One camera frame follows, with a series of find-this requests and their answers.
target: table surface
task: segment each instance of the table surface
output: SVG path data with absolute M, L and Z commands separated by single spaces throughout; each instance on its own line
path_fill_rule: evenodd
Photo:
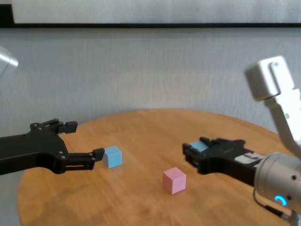
M 278 135 L 220 114 L 180 109 L 141 110 L 103 117 L 63 134 L 69 152 L 116 145 L 123 165 L 61 175 L 42 168 L 24 172 L 18 192 L 23 226 L 278 226 L 284 220 L 258 206 L 253 188 L 227 175 L 200 175 L 185 160 L 182 143 L 209 138 L 244 139 L 260 153 L 289 153 Z M 171 195 L 162 172 L 177 167 L 186 189 Z

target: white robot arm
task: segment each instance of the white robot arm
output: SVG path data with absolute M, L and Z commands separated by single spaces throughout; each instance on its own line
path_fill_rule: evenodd
M 18 60 L 7 49 L 0 46 L 0 87 L 6 85 L 18 67 Z
M 282 56 L 259 61 L 246 71 L 253 97 L 269 108 L 280 138 L 297 158 L 281 153 L 265 156 L 254 179 L 258 194 L 292 210 L 291 224 L 301 212 L 301 101 Z

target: white wall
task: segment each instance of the white wall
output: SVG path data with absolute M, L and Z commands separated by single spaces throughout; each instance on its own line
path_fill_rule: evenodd
M 0 135 L 52 118 L 80 123 L 124 110 L 184 107 L 274 129 L 245 68 L 284 55 L 301 87 L 300 29 L 0 30 L 19 60 L 0 95 Z

